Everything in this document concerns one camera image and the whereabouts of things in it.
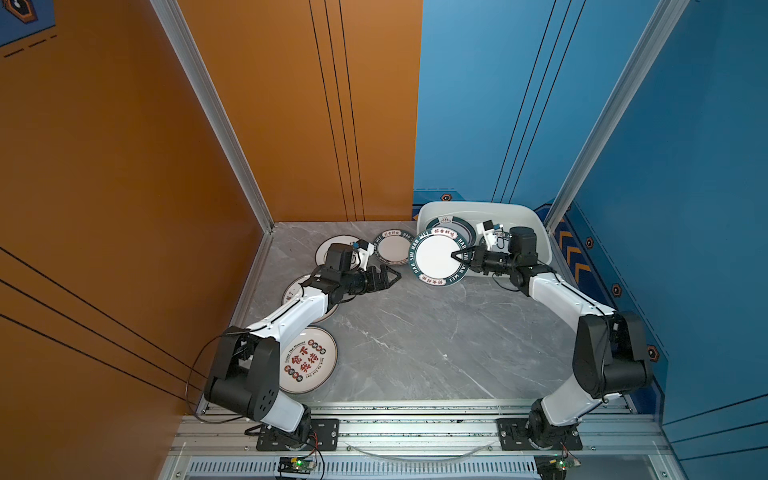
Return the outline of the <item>plate with orange sunburst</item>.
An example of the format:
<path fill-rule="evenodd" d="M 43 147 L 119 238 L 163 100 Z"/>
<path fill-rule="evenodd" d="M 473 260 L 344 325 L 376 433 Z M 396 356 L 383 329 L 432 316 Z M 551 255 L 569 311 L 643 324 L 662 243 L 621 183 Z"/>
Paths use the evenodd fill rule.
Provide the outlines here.
<path fill-rule="evenodd" d="M 307 281 L 310 278 L 309 274 L 305 274 L 303 276 L 300 276 L 296 278 L 290 285 L 286 287 L 286 289 L 283 292 L 282 295 L 282 304 L 288 304 L 290 303 L 294 298 L 298 298 L 303 295 L 303 286 L 302 284 Z M 328 319 L 332 315 L 336 313 L 339 306 L 334 305 L 328 312 L 321 315 L 318 319 L 313 321 L 313 324 L 319 324 L 320 322 Z"/>

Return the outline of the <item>green red rim plate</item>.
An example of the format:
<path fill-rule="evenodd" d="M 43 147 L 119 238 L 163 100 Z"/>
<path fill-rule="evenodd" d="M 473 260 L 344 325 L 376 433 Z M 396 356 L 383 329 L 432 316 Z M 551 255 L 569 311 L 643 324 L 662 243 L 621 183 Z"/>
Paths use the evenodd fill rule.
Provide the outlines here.
<path fill-rule="evenodd" d="M 456 231 L 467 242 L 469 246 L 475 246 L 477 242 L 477 233 L 475 228 L 465 219 L 458 216 L 441 216 L 438 218 L 440 224 Z"/>

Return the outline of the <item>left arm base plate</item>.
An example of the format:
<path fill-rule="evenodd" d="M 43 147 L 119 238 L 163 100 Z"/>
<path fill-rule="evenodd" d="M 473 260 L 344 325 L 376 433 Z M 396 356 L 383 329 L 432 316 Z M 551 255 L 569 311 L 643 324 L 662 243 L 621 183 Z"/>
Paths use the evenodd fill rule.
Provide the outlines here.
<path fill-rule="evenodd" d="M 310 418 L 302 420 L 293 432 L 274 427 L 262 428 L 256 450 L 261 452 L 335 451 L 339 440 L 340 421 L 337 418 Z"/>

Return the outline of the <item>green rim text plate front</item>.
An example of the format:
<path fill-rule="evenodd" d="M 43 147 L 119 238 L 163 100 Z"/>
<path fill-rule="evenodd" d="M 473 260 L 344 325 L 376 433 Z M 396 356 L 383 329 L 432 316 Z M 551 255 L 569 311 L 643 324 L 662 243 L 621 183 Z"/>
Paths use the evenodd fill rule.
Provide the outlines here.
<path fill-rule="evenodd" d="M 433 227 L 419 234 L 412 242 L 408 265 L 417 279 L 429 286 L 452 286 L 466 274 L 455 274 L 457 263 L 451 253 L 467 247 L 466 240 L 456 231 Z"/>

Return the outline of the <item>small green rim text plate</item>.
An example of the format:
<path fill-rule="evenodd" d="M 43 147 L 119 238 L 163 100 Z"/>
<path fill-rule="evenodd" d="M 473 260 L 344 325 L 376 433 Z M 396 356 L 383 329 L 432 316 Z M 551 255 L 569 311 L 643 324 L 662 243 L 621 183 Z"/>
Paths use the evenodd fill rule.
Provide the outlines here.
<path fill-rule="evenodd" d="M 414 239 L 414 234 L 407 230 L 384 230 L 374 240 L 374 254 L 383 264 L 392 266 L 407 264 Z"/>

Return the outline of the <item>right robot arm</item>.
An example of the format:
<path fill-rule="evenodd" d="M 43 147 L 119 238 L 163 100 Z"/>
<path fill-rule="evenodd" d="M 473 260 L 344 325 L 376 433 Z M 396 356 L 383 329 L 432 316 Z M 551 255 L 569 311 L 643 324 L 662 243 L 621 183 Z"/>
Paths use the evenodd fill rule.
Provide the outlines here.
<path fill-rule="evenodd" d="M 518 226 L 510 231 L 506 253 L 477 245 L 451 257 L 476 273 L 508 276 L 517 290 L 546 306 L 575 332 L 572 375 L 533 403 L 526 423 L 528 442 L 544 450 L 564 444 L 581 419 L 604 401 L 649 386 L 653 371 L 643 321 L 562 280 L 539 260 L 535 243 L 534 230 Z"/>

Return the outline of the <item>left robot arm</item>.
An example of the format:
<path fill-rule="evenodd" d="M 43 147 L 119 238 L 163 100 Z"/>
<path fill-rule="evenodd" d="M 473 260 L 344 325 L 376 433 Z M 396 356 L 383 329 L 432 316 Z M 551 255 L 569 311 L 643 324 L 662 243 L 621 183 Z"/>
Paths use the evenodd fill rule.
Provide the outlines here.
<path fill-rule="evenodd" d="M 364 251 L 353 268 L 354 251 L 351 245 L 332 244 L 325 263 L 300 284 L 296 298 L 245 328 L 227 328 L 216 339 L 204 399 L 260 423 L 293 448 L 304 446 L 312 433 L 311 409 L 279 387 L 282 349 L 332 307 L 387 290 L 402 278 L 387 265 L 369 266 Z"/>

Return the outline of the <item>white plate brown flower outline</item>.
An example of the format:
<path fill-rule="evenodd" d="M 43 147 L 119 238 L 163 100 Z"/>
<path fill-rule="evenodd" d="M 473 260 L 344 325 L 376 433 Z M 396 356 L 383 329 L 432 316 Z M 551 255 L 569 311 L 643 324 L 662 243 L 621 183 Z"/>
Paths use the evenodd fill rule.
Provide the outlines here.
<path fill-rule="evenodd" d="M 327 265 L 328 264 L 328 251 L 334 244 L 344 244 L 349 245 L 352 247 L 352 256 L 351 256 L 351 262 L 350 267 L 352 269 L 355 269 L 360 266 L 360 258 L 358 251 L 355 249 L 354 245 L 359 242 L 359 238 L 354 235 L 348 235 L 348 234 L 341 234 L 341 235 L 335 235 L 332 236 L 325 241 L 323 241 L 320 246 L 317 248 L 315 252 L 315 263 L 320 265 Z"/>

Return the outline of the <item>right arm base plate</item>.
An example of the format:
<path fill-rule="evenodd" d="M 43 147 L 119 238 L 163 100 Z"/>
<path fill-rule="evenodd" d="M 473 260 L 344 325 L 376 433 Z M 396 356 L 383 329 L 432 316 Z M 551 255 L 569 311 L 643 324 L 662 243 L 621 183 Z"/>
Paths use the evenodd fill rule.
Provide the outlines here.
<path fill-rule="evenodd" d="M 498 439 L 503 451 L 569 451 L 583 449 L 576 425 L 552 426 L 547 421 L 524 418 L 496 420 Z"/>

